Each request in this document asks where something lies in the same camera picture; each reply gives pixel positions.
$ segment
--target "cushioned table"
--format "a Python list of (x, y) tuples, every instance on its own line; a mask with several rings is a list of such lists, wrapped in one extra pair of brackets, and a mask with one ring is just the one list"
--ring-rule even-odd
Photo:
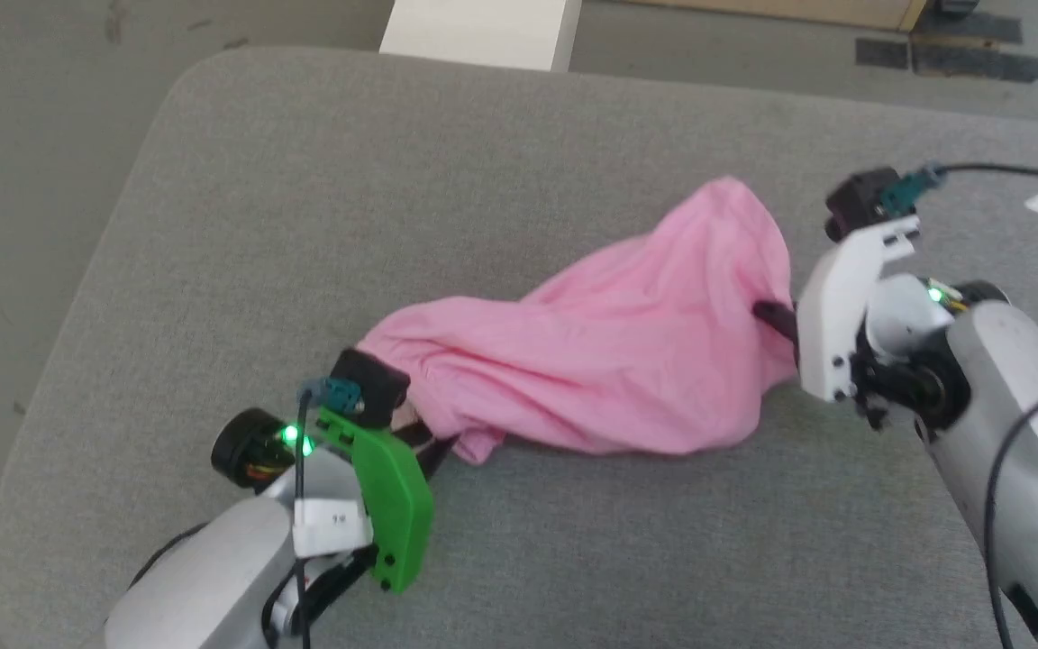
[[(928, 160), (1038, 164), (1038, 125), (319, 50), (198, 64), (146, 137), (5, 469), (1, 637), (82, 644), (156, 547), (246, 495), (208, 463), (222, 424), (293, 414), (301, 379), (388, 312), (518, 298), (721, 174), (778, 219), (798, 289), (834, 185)], [(1021, 208), (1037, 190), (956, 178), (901, 268), (987, 276), (1038, 317)], [(318, 646), (995, 646), (975, 543), (894, 423), (877, 434), (782, 386), (732, 451), (509, 440), (483, 467), (449, 461), (419, 582), (361, 580)]]

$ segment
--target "black tape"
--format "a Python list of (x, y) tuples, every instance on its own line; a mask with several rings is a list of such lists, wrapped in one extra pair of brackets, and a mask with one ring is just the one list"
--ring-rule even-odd
[(949, 20), (934, 11), (924, 11), (911, 34), (979, 37), (983, 40), (1022, 45), (1022, 23), (1019, 18), (996, 17), (975, 11), (959, 20)]
[(877, 40), (875, 37), (857, 37), (856, 65), (907, 70), (907, 44)]
[(911, 69), (916, 74), (1031, 83), (1038, 79), (1038, 57), (986, 48), (911, 43)]

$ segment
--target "pink fabric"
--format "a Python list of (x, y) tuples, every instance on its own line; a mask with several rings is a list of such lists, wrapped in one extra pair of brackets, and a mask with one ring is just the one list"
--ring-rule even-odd
[(514, 433), (605, 454), (730, 447), (792, 348), (750, 316), (790, 304), (787, 246), (734, 178), (709, 182), (651, 234), (613, 243), (519, 303), (466, 297), (391, 314), (359, 344), (411, 375), (408, 399), (472, 463)]

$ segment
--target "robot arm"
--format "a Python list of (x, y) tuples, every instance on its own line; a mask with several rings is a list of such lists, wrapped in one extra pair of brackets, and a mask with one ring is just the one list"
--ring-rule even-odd
[[(786, 333), (795, 322), (808, 394), (852, 398), (875, 428), (889, 404), (911, 411), (984, 551), (989, 586), (1007, 595), (1038, 642), (1038, 416), (1018, 440), (1005, 441), (1014, 423), (1038, 412), (1038, 327), (988, 283), (881, 279), (883, 266), (909, 255), (919, 235), (914, 216), (889, 218), (890, 210), (869, 207), (893, 190), (883, 173), (854, 177), (828, 199), (839, 207), (827, 228), (839, 245), (816, 265), (795, 314), (777, 304), (758, 304), (755, 314)], [(876, 190), (865, 190), (869, 185)], [(837, 196), (857, 200), (837, 206)], [(999, 461), (1004, 474), (992, 484)], [(1006, 628), (1001, 640), (1009, 645)]]
[(282, 638), (306, 638), (367, 572), (383, 591), (404, 591), (419, 574), (432, 524), (427, 480), (449, 449), (421, 424), (388, 430), (407, 382), (345, 350), (330, 377), (300, 389), (300, 410), (320, 406), (308, 427), (254, 407), (236, 415), (211, 463), (256, 497), (157, 551), (95, 646), (275, 649)]

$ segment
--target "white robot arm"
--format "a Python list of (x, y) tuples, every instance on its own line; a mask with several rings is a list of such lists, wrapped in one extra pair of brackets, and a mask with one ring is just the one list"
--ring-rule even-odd
[(866, 224), (837, 214), (848, 231), (816, 265), (794, 317), (775, 304), (755, 314), (796, 342), (808, 394), (852, 399), (875, 428), (886, 404), (911, 411), (984, 551), (1002, 644), (1010, 638), (999, 592), (1038, 642), (1038, 416), (1030, 421), (1038, 414), (1038, 327), (989, 283), (881, 278), (919, 235), (918, 217), (885, 211), (866, 210), (880, 217)]
[[(362, 503), (349, 461), (318, 449), (305, 460), (306, 496)], [(236, 503), (158, 559), (107, 618), (103, 646), (267, 649), (276, 638), (297, 636), (293, 510), (289, 469), (260, 496)], [(362, 574), (357, 562), (361, 558), (351, 551), (313, 558), (305, 566), (306, 583), (334, 583), (335, 591), (345, 591)]]

